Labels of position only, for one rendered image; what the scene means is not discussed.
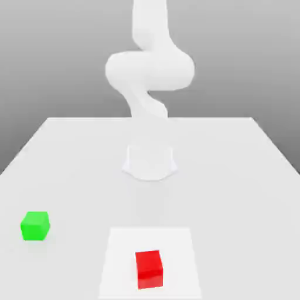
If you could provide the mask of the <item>small red cube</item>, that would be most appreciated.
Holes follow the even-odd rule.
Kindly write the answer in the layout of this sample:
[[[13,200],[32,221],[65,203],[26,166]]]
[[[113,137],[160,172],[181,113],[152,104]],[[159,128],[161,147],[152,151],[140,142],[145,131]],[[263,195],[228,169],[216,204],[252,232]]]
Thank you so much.
[[[159,250],[135,253],[138,289],[163,286],[163,265]]]

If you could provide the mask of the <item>small green cube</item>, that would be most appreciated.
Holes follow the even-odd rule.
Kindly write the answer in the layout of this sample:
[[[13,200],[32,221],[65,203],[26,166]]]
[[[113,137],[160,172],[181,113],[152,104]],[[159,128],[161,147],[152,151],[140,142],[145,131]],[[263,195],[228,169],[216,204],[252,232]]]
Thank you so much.
[[[43,241],[50,230],[48,212],[27,212],[20,224],[25,241]]]

